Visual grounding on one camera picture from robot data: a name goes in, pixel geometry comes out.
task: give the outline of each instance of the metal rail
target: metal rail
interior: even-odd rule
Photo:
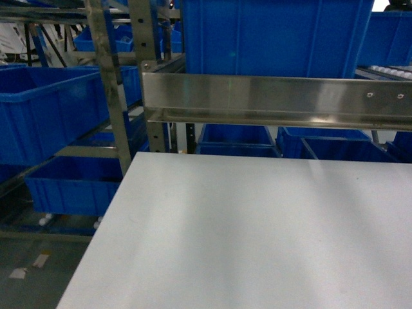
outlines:
[[[158,68],[142,74],[150,122],[412,130],[408,81],[176,74]]]

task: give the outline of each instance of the metal upright post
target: metal upright post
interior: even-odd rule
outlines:
[[[84,6],[102,75],[118,157],[125,174],[131,164],[126,130],[129,118],[109,5],[107,0],[84,0]]]
[[[28,66],[33,66],[32,63],[32,47],[30,44],[30,33],[28,30],[28,24],[24,24],[24,36],[26,38],[26,51],[27,51],[27,62]]]
[[[163,4],[163,7],[168,8],[167,1],[164,1]],[[159,44],[157,5],[158,3],[153,0],[129,0],[130,21],[133,28],[133,40],[142,89],[142,61],[160,62],[162,58]],[[167,126],[162,123],[147,122],[147,135],[152,152],[164,153],[169,148],[168,141],[165,138],[167,130]]]

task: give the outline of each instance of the shelving unit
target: shelving unit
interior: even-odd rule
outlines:
[[[124,96],[122,77],[120,76],[118,53],[112,39],[113,24],[132,23],[138,28],[134,31],[136,53],[127,53],[127,58],[136,57],[138,63],[143,59],[160,59],[160,47],[157,34],[157,18],[152,18],[150,1],[131,1],[129,9],[116,1],[110,5],[100,0],[83,1],[43,1],[52,7],[36,7],[14,0],[0,1],[0,21],[21,22],[28,24],[32,35],[36,36],[35,24],[88,24],[91,28],[95,57],[108,102],[110,122],[116,140],[116,147],[68,146],[57,155],[91,156],[119,158],[123,173],[131,163],[127,142],[126,122],[127,107]]]

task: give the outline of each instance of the white table surface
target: white table surface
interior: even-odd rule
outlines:
[[[138,153],[66,308],[412,308],[412,165]]]

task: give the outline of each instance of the storage rack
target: storage rack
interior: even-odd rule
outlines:
[[[62,1],[53,3],[58,6]],[[195,75],[185,73],[184,55],[162,62],[156,16],[160,12],[174,17],[168,15],[167,3],[155,6],[150,0],[130,0],[125,12],[110,9],[100,0],[84,0],[84,8],[74,9],[28,8],[14,0],[0,4],[2,21],[90,25],[117,146],[65,149],[64,155],[119,157],[124,173],[131,162],[118,55],[109,39],[113,23],[130,22],[133,28],[151,151],[168,148],[164,122],[189,123],[190,153],[194,150],[192,122],[412,130],[412,82],[407,80]],[[175,131],[171,137],[175,140]]]
[[[27,24],[34,37],[37,37],[35,27],[37,24],[89,24],[116,141],[115,147],[68,146],[59,151],[57,155],[119,158],[122,172],[125,174],[131,163],[126,132],[126,122],[129,121],[129,117],[118,54],[112,38],[113,24],[131,23],[133,25],[133,39],[138,63],[147,59],[160,61],[158,21],[157,16],[152,12],[159,9],[167,15],[166,2],[163,2],[163,6],[159,3],[155,6],[150,0],[130,1],[129,8],[113,0],[85,0],[84,2],[42,0],[38,2],[51,7],[38,7],[16,0],[1,0],[0,21]]]

